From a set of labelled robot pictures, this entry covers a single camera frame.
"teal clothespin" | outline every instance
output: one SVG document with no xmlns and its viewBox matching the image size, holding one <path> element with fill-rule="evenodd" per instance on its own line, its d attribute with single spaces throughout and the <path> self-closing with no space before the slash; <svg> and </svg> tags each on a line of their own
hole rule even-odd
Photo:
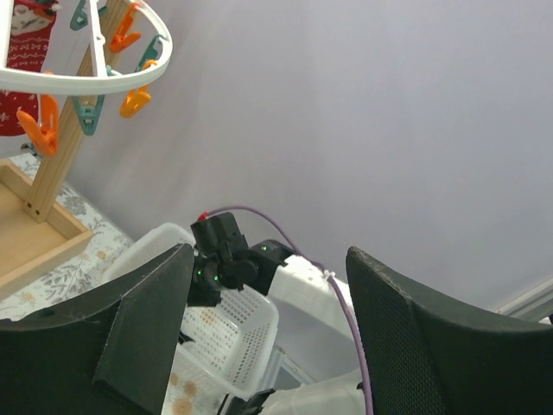
<svg viewBox="0 0 553 415">
<path fill-rule="evenodd" d="M 86 0 L 80 0 L 77 9 L 73 13 L 69 27 L 71 30 L 77 31 L 83 29 L 88 24 L 88 15 L 85 11 Z M 98 16 L 102 16 L 107 11 L 107 6 L 100 7 L 98 9 Z"/>
<path fill-rule="evenodd" d="M 72 97 L 75 112 L 79 119 L 80 128 L 86 136 L 92 136 L 98 127 L 102 107 L 104 106 L 105 95 L 99 95 L 96 100 L 96 105 L 83 105 L 79 101 L 79 97 Z"/>
<path fill-rule="evenodd" d="M 149 43 L 148 47 L 144 51 L 144 54 L 142 55 L 142 58 L 140 58 L 140 61 L 138 62 L 137 68 L 135 69 L 135 72 L 142 71 L 142 68 L 144 67 L 144 64 L 147 61 L 157 61 L 157 57 L 159 56 L 159 51 L 156 50 L 155 46 L 157 43 L 159 43 L 160 39 L 165 39 L 162 35 L 155 35 L 152 41 Z"/>
</svg>

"red sock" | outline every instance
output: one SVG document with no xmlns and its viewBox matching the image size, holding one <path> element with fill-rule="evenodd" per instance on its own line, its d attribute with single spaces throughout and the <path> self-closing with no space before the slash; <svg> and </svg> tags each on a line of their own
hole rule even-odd
<svg viewBox="0 0 553 415">
<path fill-rule="evenodd" d="M 54 4 L 57 6 L 57 0 L 47 6 L 40 5 L 35 0 L 15 0 L 7 67 L 31 72 L 42 71 L 50 43 L 50 32 L 56 18 L 56 12 L 52 10 Z M 20 136 L 25 133 L 17 121 L 16 113 L 19 110 L 38 119 L 36 94 L 0 90 L 0 137 Z"/>
</svg>

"wooden box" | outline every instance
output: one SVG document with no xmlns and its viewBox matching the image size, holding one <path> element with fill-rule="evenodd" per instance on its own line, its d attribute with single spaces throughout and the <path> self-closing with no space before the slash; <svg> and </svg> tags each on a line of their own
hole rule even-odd
<svg viewBox="0 0 553 415">
<path fill-rule="evenodd" d="M 92 232 L 59 203 L 38 223 L 25 210 L 32 181 L 0 160 L 0 299 L 82 252 Z"/>
</svg>

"white hanger bar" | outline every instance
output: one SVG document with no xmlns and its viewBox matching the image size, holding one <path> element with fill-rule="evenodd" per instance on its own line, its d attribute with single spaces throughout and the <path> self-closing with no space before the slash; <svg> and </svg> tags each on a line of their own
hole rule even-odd
<svg viewBox="0 0 553 415">
<path fill-rule="evenodd" d="M 90 48 L 92 57 L 92 72 L 99 78 L 107 78 L 105 70 L 104 45 L 105 37 L 100 28 L 98 16 L 98 0 L 86 0 L 86 13 L 90 32 Z"/>
<path fill-rule="evenodd" d="M 148 69 L 137 73 L 124 73 L 120 76 L 110 76 L 102 78 L 101 76 L 66 76 L 66 75 L 46 75 L 44 73 L 34 73 L 21 71 L 18 69 L 6 68 L 5 64 L 0 67 L 0 89 L 9 91 L 18 91 L 22 93 L 49 93 L 54 95 L 104 95 L 107 93 L 120 93 L 136 89 L 140 86 L 149 84 L 165 73 L 169 58 L 173 52 L 173 40 L 167 26 L 163 20 L 150 8 L 144 0 L 125 0 L 126 3 L 138 3 L 137 11 L 152 24 L 159 35 L 160 43 L 162 44 L 162 52 L 157 60 L 157 65 L 152 65 Z M 13 14 L 13 0 L 0 0 L 3 6 L 0 6 L 0 30 L 4 30 L 2 26 L 3 20 L 6 20 L 5 37 L 5 52 L 7 56 L 8 46 L 10 44 L 10 17 Z M 5 7 L 5 4 L 11 5 L 11 9 Z M 5 18 L 6 10 L 9 10 L 8 19 Z M 92 15 L 89 14 L 89 21 L 92 20 Z"/>
<path fill-rule="evenodd" d="M 2 2 L 0 2 L 0 69 L 6 68 L 8 64 L 11 17 L 13 14 L 14 0 L 2 0 Z"/>
</svg>

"laundry basket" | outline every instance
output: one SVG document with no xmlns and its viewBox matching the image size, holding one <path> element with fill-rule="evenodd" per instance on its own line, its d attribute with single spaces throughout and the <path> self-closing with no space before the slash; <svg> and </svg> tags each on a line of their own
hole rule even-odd
<svg viewBox="0 0 553 415">
<path fill-rule="evenodd" d="M 104 274 L 109 281 L 135 270 L 178 243 L 194 238 L 175 224 L 143 236 Z M 177 346 L 172 372 L 197 400 L 230 393 L 248 399 L 259 386 L 277 337 L 275 304 L 252 288 L 221 292 L 214 308 L 188 307 L 181 330 L 192 341 Z"/>
</svg>

